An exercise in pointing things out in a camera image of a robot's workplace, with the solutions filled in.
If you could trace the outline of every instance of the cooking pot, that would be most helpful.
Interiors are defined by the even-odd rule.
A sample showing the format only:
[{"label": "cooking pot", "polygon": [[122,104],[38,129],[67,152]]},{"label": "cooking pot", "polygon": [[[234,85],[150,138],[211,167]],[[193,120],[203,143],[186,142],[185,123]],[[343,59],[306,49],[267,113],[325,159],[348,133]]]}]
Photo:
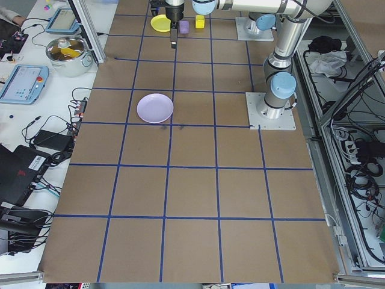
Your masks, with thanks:
[{"label": "cooking pot", "polygon": [[68,77],[82,75],[94,62],[86,43],[76,36],[51,41],[47,45],[46,55],[56,71]]}]

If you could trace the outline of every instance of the yellow block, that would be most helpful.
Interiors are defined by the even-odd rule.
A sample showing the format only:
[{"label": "yellow block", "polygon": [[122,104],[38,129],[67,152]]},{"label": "yellow block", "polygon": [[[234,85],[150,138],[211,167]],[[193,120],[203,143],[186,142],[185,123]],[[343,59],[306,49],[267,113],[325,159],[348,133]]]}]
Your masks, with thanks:
[{"label": "yellow block", "polygon": [[195,28],[203,29],[205,27],[205,17],[204,15],[195,16]]},{"label": "yellow block", "polygon": [[71,48],[61,48],[60,52],[65,56],[70,56],[72,58],[76,58],[80,55],[80,52],[73,50]]}]

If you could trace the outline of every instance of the yellow cube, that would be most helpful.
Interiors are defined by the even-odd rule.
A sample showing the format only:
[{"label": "yellow cube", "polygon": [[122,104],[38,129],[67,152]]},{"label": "yellow cube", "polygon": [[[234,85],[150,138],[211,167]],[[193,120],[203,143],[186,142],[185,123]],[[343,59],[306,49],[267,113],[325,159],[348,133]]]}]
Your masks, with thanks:
[{"label": "yellow cube", "polygon": [[195,16],[195,28],[203,29],[205,27],[205,17],[204,15]]}]

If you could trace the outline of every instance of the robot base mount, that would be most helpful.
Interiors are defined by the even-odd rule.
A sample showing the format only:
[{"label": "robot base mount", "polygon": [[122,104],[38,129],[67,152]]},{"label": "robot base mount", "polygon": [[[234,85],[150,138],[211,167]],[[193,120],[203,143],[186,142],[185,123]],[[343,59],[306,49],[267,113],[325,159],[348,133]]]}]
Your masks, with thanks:
[{"label": "robot base mount", "polygon": [[285,110],[278,119],[268,119],[257,111],[257,104],[263,101],[266,93],[261,92],[247,92],[246,103],[248,122],[250,129],[262,129],[269,131],[295,131],[295,122],[293,112],[291,110]]}]

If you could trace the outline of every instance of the laptop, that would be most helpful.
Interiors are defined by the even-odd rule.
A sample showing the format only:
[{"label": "laptop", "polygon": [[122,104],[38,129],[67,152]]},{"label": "laptop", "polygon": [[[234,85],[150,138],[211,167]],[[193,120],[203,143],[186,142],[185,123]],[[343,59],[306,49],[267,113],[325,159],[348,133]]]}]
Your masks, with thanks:
[{"label": "laptop", "polygon": [[14,152],[0,144],[0,204],[25,204],[32,191],[47,171],[51,155],[18,146]]}]

